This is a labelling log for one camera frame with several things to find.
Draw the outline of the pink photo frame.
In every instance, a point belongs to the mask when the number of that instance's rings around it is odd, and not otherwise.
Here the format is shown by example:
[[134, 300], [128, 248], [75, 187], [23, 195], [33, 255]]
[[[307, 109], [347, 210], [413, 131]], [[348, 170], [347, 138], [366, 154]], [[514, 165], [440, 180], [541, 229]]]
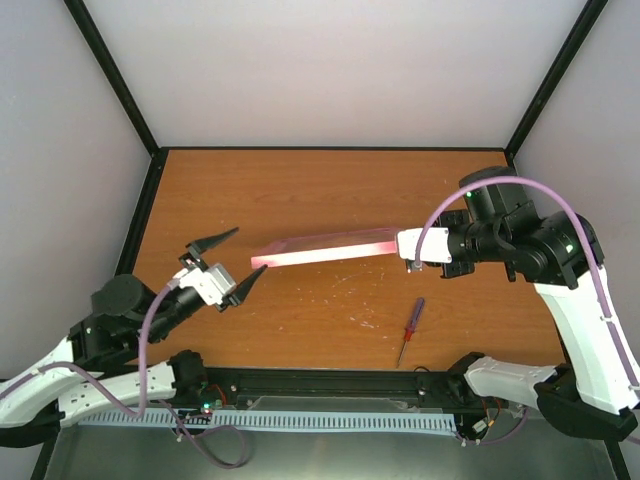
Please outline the pink photo frame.
[[251, 267], [276, 268], [395, 254], [398, 232], [398, 228], [378, 228], [281, 239], [253, 255]]

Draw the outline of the blue red screwdriver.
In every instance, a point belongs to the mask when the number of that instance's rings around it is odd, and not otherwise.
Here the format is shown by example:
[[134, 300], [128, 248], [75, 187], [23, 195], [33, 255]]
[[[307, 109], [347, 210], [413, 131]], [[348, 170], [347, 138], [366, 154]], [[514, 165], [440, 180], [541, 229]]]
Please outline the blue red screwdriver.
[[420, 321], [422, 312], [424, 310], [426, 301], [423, 297], [419, 297], [416, 299], [412, 313], [407, 321], [407, 324], [404, 328], [404, 336], [402, 340], [402, 346], [398, 354], [398, 358], [396, 361], [396, 367], [399, 368], [403, 362], [407, 347], [409, 342], [411, 341], [412, 336], [414, 335], [417, 325]]

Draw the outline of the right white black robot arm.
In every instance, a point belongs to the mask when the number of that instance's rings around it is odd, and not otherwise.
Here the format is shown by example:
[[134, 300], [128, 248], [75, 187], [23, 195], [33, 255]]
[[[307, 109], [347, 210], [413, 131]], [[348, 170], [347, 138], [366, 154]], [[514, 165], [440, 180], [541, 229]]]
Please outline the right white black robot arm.
[[638, 426], [639, 363], [610, 298], [602, 248], [591, 224], [567, 206], [539, 217], [515, 175], [497, 166], [460, 180], [466, 208], [440, 218], [452, 256], [443, 274], [496, 262], [509, 281], [522, 275], [551, 312], [568, 360], [530, 366], [470, 354], [465, 382], [480, 397], [538, 410], [565, 435], [623, 441]]

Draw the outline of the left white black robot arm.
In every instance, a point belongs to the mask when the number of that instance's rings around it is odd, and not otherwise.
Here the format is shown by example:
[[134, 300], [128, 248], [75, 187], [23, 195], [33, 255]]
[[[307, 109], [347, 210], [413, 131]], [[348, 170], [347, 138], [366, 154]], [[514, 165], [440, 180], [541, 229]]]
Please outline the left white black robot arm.
[[55, 437], [87, 416], [117, 408], [137, 419], [149, 402], [197, 396], [208, 383], [191, 350], [153, 365], [147, 348], [203, 307], [224, 312], [244, 303], [265, 265], [236, 282], [203, 255], [233, 230], [190, 242], [181, 268], [154, 292], [120, 274], [91, 296], [91, 312], [42, 359], [1, 385], [1, 444], [26, 448]]

